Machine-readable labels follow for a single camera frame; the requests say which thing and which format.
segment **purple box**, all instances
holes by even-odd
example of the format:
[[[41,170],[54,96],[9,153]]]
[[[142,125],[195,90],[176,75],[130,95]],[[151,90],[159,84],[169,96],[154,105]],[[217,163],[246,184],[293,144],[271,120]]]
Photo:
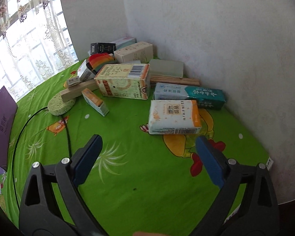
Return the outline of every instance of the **purple box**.
[[[3,86],[0,90],[0,174],[7,167],[9,139],[18,106]]]

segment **wooden plank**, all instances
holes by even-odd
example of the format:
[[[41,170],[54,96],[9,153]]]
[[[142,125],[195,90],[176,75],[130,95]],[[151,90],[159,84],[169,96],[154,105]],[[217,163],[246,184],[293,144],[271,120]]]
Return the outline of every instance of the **wooden plank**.
[[[178,78],[178,77],[163,76],[163,75],[151,76],[151,86],[154,86],[157,82],[190,85],[190,86],[201,86],[200,81],[198,79]]]
[[[60,91],[60,95],[63,102],[67,102],[73,98],[81,96],[82,90],[84,90],[85,88],[88,88],[89,90],[93,91],[93,90],[97,90],[98,86],[95,80],[92,79],[92,80],[74,85],[72,87],[68,87],[67,89]]]

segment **sponge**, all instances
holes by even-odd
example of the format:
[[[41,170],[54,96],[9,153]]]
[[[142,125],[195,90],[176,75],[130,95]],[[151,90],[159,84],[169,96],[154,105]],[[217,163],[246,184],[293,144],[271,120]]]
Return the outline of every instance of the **sponge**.
[[[68,112],[76,103],[76,99],[71,99],[67,102],[63,102],[60,93],[57,93],[48,102],[47,108],[52,115],[61,115]]]

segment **metal screw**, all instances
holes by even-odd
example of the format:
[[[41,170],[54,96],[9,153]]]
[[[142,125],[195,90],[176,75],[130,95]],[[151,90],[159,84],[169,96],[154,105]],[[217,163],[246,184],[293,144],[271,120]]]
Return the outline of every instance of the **metal screw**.
[[[263,163],[259,163],[259,168],[261,168],[262,170],[264,170],[266,167]]]
[[[69,161],[70,161],[70,159],[66,157],[66,158],[63,158],[63,159],[61,160],[61,163],[62,163],[62,164],[68,164]]]
[[[232,159],[232,158],[228,159],[228,164],[235,165],[236,163],[237,161],[235,159]]]
[[[33,164],[32,164],[32,167],[33,168],[37,168],[39,166],[39,162],[38,161],[36,161],[36,162],[34,162]]]

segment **lace curtain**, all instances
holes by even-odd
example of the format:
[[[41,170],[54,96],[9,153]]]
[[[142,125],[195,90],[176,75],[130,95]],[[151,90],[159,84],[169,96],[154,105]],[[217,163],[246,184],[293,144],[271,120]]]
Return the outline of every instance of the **lace curtain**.
[[[13,15],[12,4],[15,0],[0,0],[0,87],[5,85],[17,101],[73,65],[76,57],[63,23],[60,25],[54,0],[16,0]]]

